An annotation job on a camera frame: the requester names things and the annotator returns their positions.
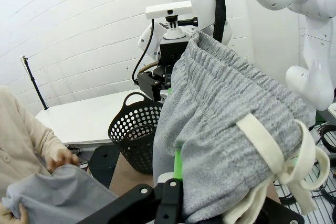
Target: shirt button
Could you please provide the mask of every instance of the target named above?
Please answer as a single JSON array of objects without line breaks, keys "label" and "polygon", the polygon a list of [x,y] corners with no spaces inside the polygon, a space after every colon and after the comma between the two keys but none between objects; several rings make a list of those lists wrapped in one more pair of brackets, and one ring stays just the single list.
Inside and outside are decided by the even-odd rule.
[{"label": "shirt button", "polygon": [[4,160],[6,163],[8,163],[9,161],[11,161],[10,158],[11,158],[11,157],[10,157],[9,155],[5,154],[4,157],[3,157],[3,160]]}]

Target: person's hand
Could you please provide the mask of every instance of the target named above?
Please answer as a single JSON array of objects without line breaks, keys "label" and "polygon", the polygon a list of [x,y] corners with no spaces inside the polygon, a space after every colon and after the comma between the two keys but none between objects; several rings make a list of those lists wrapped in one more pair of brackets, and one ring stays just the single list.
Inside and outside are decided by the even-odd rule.
[{"label": "person's hand", "polygon": [[0,224],[28,224],[28,212],[27,209],[19,204],[21,219],[16,219],[12,212],[5,209],[0,201]]},{"label": "person's hand", "polygon": [[60,149],[57,152],[56,161],[53,158],[49,158],[47,160],[47,170],[52,173],[56,168],[65,164],[78,166],[79,159],[75,154],[73,154],[68,149]]}]

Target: gray cloth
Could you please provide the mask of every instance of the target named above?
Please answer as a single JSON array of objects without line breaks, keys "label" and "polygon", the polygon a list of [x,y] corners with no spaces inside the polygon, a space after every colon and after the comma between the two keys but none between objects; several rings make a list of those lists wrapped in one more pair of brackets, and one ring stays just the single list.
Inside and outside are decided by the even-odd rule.
[{"label": "gray cloth", "polygon": [[10,185],[2,203],[20,218],[22,202],[29,224],[75,224],[116,198],[79,167],[64,165],[52,176],[33,174]]},{"label": "gray cloth", "polygon": [[230,55],[236,54],[211,37],[201,32],[193,35],[174,66],[172,92],[156,130],[154,181],[173,170],[175,149],[181,149],[187,223],[222,214],[271,175],[237,121],[252,113],[286,159],[301,143],[294,119],[307,121],[308,108],[297,95],[252,65],[240,71],[230,67]]}]

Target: black pole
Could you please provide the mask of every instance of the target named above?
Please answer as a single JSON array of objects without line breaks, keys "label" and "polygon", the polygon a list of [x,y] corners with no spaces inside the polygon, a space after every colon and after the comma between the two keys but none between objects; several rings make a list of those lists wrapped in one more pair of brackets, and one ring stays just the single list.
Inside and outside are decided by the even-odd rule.
[{"label": "black pole", "polygon": [[33,85],[34,85],[34,88],[35,88],[35,90],[36,90],[36,92],[37,92],[37,95],[38,95],[38,97],[39,97],[40,100],[41,100],[41,103],[42,103],[42,105],[43,105],[43,108],[44,108],[44,110],[47,110],[49,107],[46,105],[46,102],[43,100],[42,95],[41,95],[41,93],[40,93],[40,91],[39,91],[39,89],[38,89],[38,86],[37,86],[37,84],[36,84],[36,82],[35,82],[35,78],[33,77],[33,74],[32,74],[32,72],[31,72],[31,70],[30,70],[30,68],[29,68],[29,65],[28,65],[28,58],[26,58],[26,57],[23,56],[23,61],[24,61],[25,65],[26,65],[26,67],[27,67],[28,74],[29,74],[29,76],[30,76],[30,80],[32,81],[32,83],[33,83]]}]

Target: person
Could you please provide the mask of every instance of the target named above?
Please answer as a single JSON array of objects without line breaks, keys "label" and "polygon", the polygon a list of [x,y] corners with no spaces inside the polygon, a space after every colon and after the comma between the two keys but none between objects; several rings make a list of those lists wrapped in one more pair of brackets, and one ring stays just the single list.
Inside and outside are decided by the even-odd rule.
[{"label": "person", "polygon": [[[47,161],[47,169],[35,153]],[[64,164],[78,165],[78,157],[29,113],[9,88],[0,86],[0,199],[10,184],[31,174],[50,176],[49,172]],[[26,209],[22,204],[19,208],[20,220],[0,200],[0,224],[28,224]]]}]

